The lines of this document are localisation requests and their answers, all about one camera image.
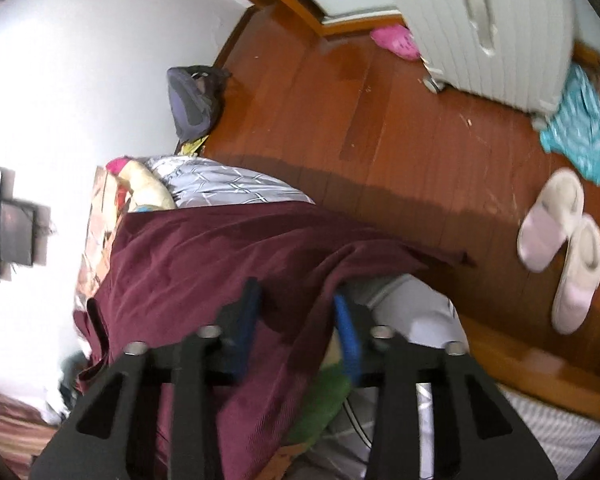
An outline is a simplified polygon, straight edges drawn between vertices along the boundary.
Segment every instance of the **brown hardwood floor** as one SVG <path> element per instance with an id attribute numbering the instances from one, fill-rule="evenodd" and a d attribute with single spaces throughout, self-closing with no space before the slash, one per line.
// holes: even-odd
<path id="1" fill-rule="evenodd" d="M 564 252 L 541 274 L 516 255 L 520 221 L 553 171 L 525 114 L 454 89 L 367 36 L 318 38 L 285 7 L 256 13 L 225 66 L 205 156 L 262 171 L 403 238 L 464 249 L 475 267 L 424 275 L 461 313 L 600 376 L 600 289 L 571 336 L 551 328 Z M 600 188 L 584 182 L 600 225 Z"/>

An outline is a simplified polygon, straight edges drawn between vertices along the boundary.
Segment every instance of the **gray bag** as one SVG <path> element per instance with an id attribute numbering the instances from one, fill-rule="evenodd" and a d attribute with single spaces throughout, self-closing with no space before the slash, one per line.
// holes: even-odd
<path id="1" fill-rule="evenodd" d="M 180 142 L 207 135 L 222 113 L 222 93 L 231 73 L 195 65 L 167 70 L 169 102 Z"/>

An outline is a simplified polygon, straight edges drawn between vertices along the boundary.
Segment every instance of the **suitcase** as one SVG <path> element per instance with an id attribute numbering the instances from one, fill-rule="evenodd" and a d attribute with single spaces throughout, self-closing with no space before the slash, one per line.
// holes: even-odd
<path id="1" fill-rule="evenodd" d="M 574 40 L 573 0 L 394 0 L 429 71 L 459 90 L 532 113 L 558 109 Z"/>

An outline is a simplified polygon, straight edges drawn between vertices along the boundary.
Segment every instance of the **maroon cloth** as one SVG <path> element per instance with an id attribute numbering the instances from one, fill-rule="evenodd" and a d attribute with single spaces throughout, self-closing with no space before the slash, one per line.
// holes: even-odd
<path id="1" fill-rule="evenodd" d="M 264 302 L 249 371 L 218 401 L 225 478 L 250 479 L 280 446 L 323 359 L 336 287 L 353 277 L 413 272 L 426 256 L 458 260 L 302 202 L 129 214 L 96 308 L 77 312 L 75 320 L 97 367 L 112 363 L 131 341 L 152 348 L 179 342 L 236 301 L 247 277 L 258 278 Z M 88 370 L 85 378 L 92 377 Z M 163 455 L 171 401 L 165 387 L 158 414 Z"/>

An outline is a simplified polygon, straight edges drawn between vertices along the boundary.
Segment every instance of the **teal striped cloth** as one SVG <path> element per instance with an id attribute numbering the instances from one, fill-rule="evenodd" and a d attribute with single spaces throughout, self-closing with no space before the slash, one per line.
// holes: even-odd
<path id="1" fill-rule="evenodd" d="M 600 186 L 600 97 L 581 66 L 572 64 L 562 102 L 540 133 L 546 153 L 566 156 L 587 180 Z"/>

